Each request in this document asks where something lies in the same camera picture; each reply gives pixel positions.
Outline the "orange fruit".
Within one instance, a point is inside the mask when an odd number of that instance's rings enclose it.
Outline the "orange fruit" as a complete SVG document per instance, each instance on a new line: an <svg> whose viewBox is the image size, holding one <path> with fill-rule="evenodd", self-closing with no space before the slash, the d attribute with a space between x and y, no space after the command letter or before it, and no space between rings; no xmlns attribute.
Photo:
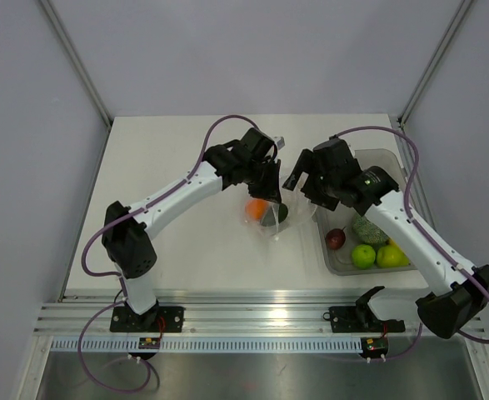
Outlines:
<svg viewBox="0 0 489 400"><path fill-rule="evenodd" d="M245 214L251 221L260 221L269 208L269 202L251 198L245 206Z"/></svg>

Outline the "dark green avocado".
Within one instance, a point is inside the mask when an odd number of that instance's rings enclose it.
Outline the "dark green avocado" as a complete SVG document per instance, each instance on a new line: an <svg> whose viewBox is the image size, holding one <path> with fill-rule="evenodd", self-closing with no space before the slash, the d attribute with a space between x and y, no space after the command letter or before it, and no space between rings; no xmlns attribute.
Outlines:
<svg viewBox="0 0 489 400"><path fill-rule="evenodd" d="M288 207L284 203L273 203L260 220L260 225L265 228L277 227L288 217Z"/></svg>

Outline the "clear zip top bag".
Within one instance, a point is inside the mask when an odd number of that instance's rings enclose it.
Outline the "clear zip top bag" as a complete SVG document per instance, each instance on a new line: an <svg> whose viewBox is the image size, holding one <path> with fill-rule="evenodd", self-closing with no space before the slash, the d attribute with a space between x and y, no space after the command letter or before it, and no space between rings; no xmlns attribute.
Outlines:
<svg viewBox="0 0 489 400"><path fill-rule="evenodd" d="M277 241L292 228L298 228L311 220L317 205L311 203L301 192L302 182L294 190L282 187L288 179L288 172L282 170L279 178L281 203L267 202L246 195L241 201L240 218L249 233L258 238Z"/></svg>

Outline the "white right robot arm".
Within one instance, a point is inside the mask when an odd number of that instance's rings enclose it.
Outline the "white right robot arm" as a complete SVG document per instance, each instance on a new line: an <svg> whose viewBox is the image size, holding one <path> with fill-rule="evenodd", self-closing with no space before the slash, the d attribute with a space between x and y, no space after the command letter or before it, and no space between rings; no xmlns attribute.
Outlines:
<svg viewBox="0 0 489 400"><path fill-rule="evenodd" d="M330 211L342 204L379 227L405 253L430 288L417 299L421 322L448 339L488 303L489 265L477 267L452 249L408 205L404 191L382 167L360 167L347 143L331 137L304 149L283 187L293 190L306 174L302 193Z"/></svg>

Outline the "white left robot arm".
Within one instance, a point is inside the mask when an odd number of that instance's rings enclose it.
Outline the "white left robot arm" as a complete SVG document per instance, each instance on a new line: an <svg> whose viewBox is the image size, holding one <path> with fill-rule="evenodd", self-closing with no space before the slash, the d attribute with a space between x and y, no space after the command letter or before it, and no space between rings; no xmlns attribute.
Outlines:
<svg viewBox="0 0 489 400"><path fill-rule="evenodd" d="M153 239L189 208L223 190L245 184L252 198L280 204L283 137L268 137L252 127L245 135L204 148L190 172L159 192L128 207L107 208L102 245L122 276L128 321L140 332L157 323L157 298L147 273L157 262Z"/></svg>

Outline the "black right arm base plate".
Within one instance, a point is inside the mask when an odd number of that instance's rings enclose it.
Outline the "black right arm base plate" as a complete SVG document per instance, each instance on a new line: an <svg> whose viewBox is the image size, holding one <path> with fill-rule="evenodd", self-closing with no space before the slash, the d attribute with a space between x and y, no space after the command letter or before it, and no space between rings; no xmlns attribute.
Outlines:
<svg viewBox="0 0 489 400"><path fill-rule="evenodd" d="M322 314L333 333L404 333L402 320L380 320L367 306L332 306Z"/></svg>

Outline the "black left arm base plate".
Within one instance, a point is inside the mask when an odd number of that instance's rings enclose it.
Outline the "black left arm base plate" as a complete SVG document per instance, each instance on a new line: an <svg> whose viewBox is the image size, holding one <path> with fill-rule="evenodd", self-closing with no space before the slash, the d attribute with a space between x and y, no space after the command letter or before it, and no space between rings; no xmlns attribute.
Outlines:
<svg viewBox="0 0 489 400"><path fill-rule="evenodd" d="M115 307L109 330L112 333L180 333L185 308L156 306L146 313L136 314L128 305Z"/></svg>

